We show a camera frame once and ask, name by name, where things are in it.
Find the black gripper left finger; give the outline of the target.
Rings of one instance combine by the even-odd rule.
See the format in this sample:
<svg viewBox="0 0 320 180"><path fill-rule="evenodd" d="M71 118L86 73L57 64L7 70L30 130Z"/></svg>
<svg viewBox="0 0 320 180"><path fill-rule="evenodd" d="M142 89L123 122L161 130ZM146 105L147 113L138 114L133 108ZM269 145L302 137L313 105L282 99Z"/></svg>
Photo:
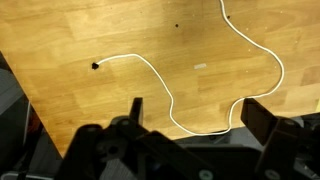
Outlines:
<svg viewBox="0 0 320 180"><path fill-rule="evenodd" d="M129 117L139 125L143 124L143 98L136 97L133 100Z"/></svg>

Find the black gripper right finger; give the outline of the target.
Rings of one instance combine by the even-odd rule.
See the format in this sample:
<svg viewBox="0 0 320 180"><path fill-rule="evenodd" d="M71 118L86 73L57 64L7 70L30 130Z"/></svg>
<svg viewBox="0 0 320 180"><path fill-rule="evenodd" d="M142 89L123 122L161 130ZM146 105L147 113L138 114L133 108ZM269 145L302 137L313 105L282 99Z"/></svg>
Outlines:
<svg viewBox="0 0 320 180"><path fill-rule="evenodd" d="M245 98L241 111L241 121L258 140L265 145L278 118L253 98Z"/></svg>

